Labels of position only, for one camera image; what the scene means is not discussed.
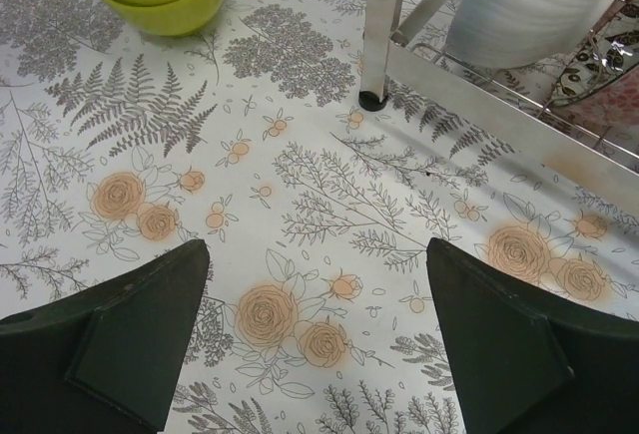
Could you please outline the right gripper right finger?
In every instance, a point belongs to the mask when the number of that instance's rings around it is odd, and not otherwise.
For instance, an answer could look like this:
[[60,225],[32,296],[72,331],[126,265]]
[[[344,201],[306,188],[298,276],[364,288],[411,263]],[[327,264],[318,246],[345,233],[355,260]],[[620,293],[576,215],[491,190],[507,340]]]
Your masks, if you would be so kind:
[[433,238],[427,274],[469,433],[635,433],[638,324]]

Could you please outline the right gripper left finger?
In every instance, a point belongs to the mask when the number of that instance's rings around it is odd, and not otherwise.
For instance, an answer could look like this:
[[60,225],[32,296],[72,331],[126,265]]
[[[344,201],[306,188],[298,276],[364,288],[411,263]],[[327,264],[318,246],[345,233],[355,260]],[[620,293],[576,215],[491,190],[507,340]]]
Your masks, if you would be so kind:
[[4,433],[160,433],[206,285],[193,239],[1,321]]

